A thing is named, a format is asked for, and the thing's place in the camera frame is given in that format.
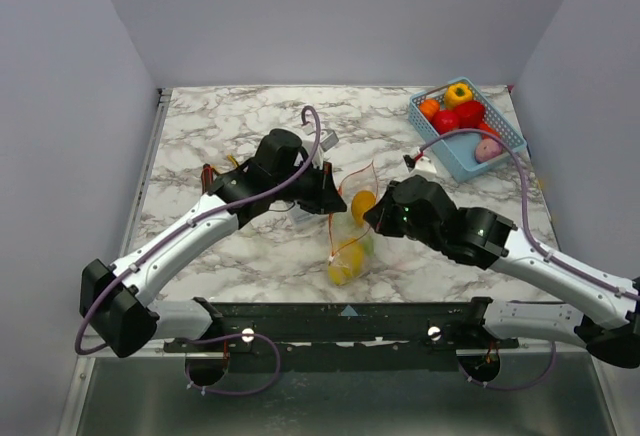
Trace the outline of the yellow toy orange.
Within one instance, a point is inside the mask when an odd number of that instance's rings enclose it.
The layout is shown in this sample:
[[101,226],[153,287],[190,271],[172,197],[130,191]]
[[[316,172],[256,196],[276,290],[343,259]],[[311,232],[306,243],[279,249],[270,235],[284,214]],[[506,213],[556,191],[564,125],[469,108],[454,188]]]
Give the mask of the yellow toy orange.
[[376,204],[376,195],[369,190],[358,191],[351,200],[351,215],[355,224],[363,226],[364,215]]

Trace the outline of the clear zip top bag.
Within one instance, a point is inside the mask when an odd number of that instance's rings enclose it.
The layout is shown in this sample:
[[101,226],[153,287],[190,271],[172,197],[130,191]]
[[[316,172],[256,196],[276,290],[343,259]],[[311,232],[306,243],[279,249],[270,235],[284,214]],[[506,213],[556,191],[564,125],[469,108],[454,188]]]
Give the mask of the clear zip top bag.
[[346,211],[329,216],[330,253],[328,278],[344,286],[370,272],[374,259],[374,232],[364,214],[379,200],[379,181],[374,162],[346,175],[338,193]]

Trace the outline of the yellow toy lemon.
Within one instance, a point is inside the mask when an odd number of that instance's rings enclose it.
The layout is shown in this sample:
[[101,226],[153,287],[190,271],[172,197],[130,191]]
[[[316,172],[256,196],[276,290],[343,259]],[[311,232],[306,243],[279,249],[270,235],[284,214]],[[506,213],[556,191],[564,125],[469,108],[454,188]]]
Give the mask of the yellow toy lemon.
[[359,276],[365,262],[365,250],[359,241],[347,244],[336,257],[336,265],[348,279]]

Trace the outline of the blue plastic basket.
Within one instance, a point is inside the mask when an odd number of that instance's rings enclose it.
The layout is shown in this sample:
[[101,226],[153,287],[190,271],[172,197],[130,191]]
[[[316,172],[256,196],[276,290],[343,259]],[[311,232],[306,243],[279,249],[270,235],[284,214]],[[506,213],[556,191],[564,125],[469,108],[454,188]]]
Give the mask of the blue plastic basket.
[[[443,104],[446,90],[449,86],[456,83],[466,85],[473,95],[473,99],[484,106],[485,116],[483,122],[491,130],[496,131],[501,141],[514,153],[521,153],[527,148],[527,143],[520,132],[503,116],[480,89],[466,77],[454,78],[438,90],[422,91],[410,97],[408,121],[425,143],[430,143],[436,139],[439,133],[421,113],[419,106],[427,99],[435,99],[440,104]],[[488,162],[477,162],[475,159],[475,148],[481,140],[482,137],[477,133],[456,135],[436,142],[431,146],[431,149],[457,182],[465,182],[511,160],[507,152],[503,150],[498,157]]]

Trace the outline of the red toy apple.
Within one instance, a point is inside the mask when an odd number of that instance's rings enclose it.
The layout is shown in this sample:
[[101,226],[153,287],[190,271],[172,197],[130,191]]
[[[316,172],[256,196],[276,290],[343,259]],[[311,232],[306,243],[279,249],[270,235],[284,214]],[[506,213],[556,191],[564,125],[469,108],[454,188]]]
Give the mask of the red toy apple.
[[431,124],[438,134],[443,135],[458,130],[460,118],[453,110],[441,110],[433,116]]

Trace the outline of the red toy bell pepper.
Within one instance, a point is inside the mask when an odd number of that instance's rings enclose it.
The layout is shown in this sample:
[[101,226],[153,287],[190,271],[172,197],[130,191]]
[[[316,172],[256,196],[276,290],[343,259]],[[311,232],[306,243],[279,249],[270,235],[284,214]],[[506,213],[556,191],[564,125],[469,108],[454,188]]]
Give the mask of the red toy bell pepper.
[[482,103],[470,100],[459,104],[453,111],[458,116],[460,129],[477,129],[484,121],[486,109]]

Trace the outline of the yellow toy corn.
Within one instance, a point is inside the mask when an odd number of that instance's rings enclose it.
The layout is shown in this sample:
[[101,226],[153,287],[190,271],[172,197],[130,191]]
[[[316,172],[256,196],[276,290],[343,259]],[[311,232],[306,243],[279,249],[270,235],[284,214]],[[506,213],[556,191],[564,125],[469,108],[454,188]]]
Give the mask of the yellow toy corn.
[[336,286],[343,286],[353,279],[352,268],[345,265],[330,264],[328,266],[329,280]]

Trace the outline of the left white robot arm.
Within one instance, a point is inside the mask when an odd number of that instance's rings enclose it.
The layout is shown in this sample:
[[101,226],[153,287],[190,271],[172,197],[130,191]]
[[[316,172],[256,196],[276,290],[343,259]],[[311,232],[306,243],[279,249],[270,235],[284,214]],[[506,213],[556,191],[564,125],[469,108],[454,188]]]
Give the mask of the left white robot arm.
[[162,306],[168,282],[205,250],[268,212],[277,201],[316,215],[347,205],[325,161],[322,130],[273,129],[255,154],[220,173],[205,167],[195,205],[141,248],[116,261],[89,263],[82,271],[80,314],[105,347],[128,357],[154,339],[188,339],[201,351],[222,336],[214,308],[202,298]]

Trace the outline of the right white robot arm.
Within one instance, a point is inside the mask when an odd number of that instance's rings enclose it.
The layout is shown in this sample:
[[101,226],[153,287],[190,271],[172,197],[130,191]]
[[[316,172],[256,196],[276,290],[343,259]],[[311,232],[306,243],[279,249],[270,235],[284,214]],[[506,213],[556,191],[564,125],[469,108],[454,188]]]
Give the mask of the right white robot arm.
[[464,318],[460,335],[480,348],[530,338],[584,348],[613,366],[639,365],[639,283],[542,245],[524,227],[489,209],[458,207],[421,176],[391,182],[364,221],[379,235],[419,241],[448,259],[489,269],[555,297],[553,303],[493,301]]

